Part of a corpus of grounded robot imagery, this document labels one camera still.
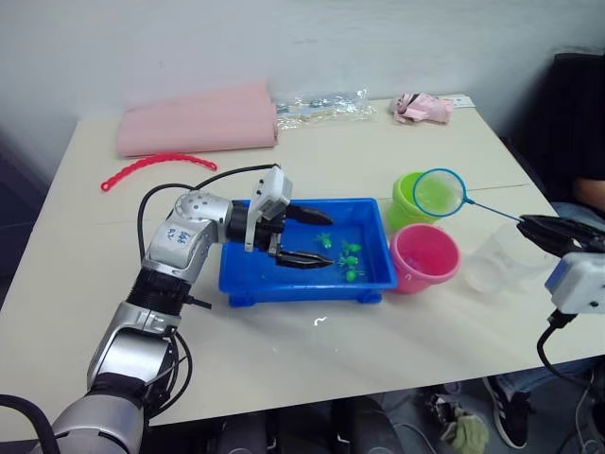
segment sneaker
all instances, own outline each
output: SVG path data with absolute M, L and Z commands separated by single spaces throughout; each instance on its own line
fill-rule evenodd
M 515 393 L 509 400 L 493 376 L 483 378 L 493 401 L 493 422 L 504 443 L 515 449 L 527 444 L 527 417 L 533 408 L 527 402 L 529 393 Z

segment pink bucket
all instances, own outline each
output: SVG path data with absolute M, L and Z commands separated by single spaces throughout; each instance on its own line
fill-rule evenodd
M 445 282 L 460 266 L 460 251 L 439 227 L 412 224 L 397 232 L 390 242 L 390 256 L 402 293 L 417 293 Z

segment white wall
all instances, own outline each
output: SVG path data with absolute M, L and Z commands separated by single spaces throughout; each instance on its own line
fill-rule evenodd
M 50 181 L 78 118 L 256 78 L 466 92 L 501 130 L 555 52 L 603 50 L 604 25 L 605 0 L 1 0 L 0 133 Z

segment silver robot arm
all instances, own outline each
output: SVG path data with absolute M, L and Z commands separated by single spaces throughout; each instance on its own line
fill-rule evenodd
M 214 243 L 228 240 L 266 251 L 278 265 L 332 264 L 318 254 L 282 251 L 285 218 L 329 224 L 326 215 L 289 206 L 292 184 L 279 167 L 255 188 L 250 207 L 203 191 L 180 196 L 156 231 L 128 298 L 119 304 L 87 374 L 87 394 L 55 421 L 62 453 L 135 454 L 145 419 L 170 397 L 178 363 L 175 336 L 184 304 L 200 304 L 189 289 Z M 38 445 L 35 453 L 42 452 Z

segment jeans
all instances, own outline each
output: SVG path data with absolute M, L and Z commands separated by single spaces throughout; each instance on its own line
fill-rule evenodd
M 605 232 L 605 220 L 597 216 L 590 208 L 562 201 L 555 201 L 552 203 L 552 206 L 561 218 L 570 218 L 583 222 Z M 555 367 L 564 374 L 578 375 L 589 370 L 598 360 L 599 357 L 578 359 L 559 364 Z M 502 391 L 508 397 L 511 397 L 514 393 L 529 393 L 531 390 L 555 378 L 557 377 L 544 367 L 495 376 Z

